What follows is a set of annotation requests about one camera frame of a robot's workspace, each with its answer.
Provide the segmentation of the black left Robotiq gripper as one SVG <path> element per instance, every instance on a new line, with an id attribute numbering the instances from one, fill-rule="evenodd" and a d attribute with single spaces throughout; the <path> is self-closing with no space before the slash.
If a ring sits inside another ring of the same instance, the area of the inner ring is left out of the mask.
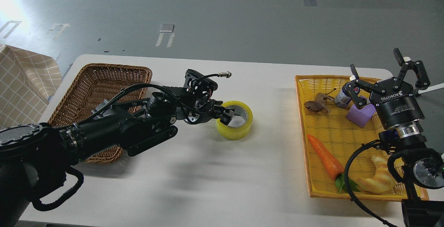
<path id="1" fill-rule="evenodd" d="M 203 102 L 197 100 L 191 104 L 182 104 L 182 113 L 184 121 L 189 125 L 196 125 L 206 123 L 212 119 L 219 119 L 219 121 L 228 126 L 232 121 L 235 111 L 233 109 L 222 106 L 222 101 L 210 99 Z"/>

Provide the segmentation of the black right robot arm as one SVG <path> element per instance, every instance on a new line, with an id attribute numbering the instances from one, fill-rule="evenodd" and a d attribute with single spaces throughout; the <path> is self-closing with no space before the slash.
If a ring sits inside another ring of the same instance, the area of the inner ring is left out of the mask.
<path id="1" fill-rule="evenodd" d="M 369 210 L 354 194 L 349 184 L 349 168 L 353 160 L 363 151 L 375 148 L 385 151 L 389 157 L 387 169 L 393 178 L 406 187 L 407 198 L 401 201 L 406 227 L 442 227 L 443 201 L 423 201 L 415 186 L 426 189 L 443 188 L 443 159 L 434 149 L 427 148 L 419 121 L 424 114 L 416 100 L 420 90 L 426 90 L 430 81 L 422 61 L 405 60 L 398 50 L 394 56 L 401 67 L 397 77 L 376 83 L 362 80 L 354 65 L 346 91 L 354 105 L 362 109 L 372 104 L 384 131 L 379 139 L 364 144 L 350 156 L 344 168 L 347 193 L 363 211 L 392 227 L 393 224 Z"/>

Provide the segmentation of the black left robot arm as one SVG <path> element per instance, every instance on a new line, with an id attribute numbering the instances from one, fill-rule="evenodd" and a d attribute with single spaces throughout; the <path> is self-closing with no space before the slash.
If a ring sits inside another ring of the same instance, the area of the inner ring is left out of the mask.
<path id="1" fill-rule="evenodd" d="M 92 115 L 66 126 L 48 123 L 1 130 L 1 226 L 13 227 L 29 204 L 50 211 L 84 182 L 74 166 L 113 146 L 130 157 L 176 136 L 176 121 L 190 125 L 218 119 L 229 125 L 234 111 L 212 99 L 211 75 L 188 69 L 183 87 L 138 83 L 99 104 Z"/>

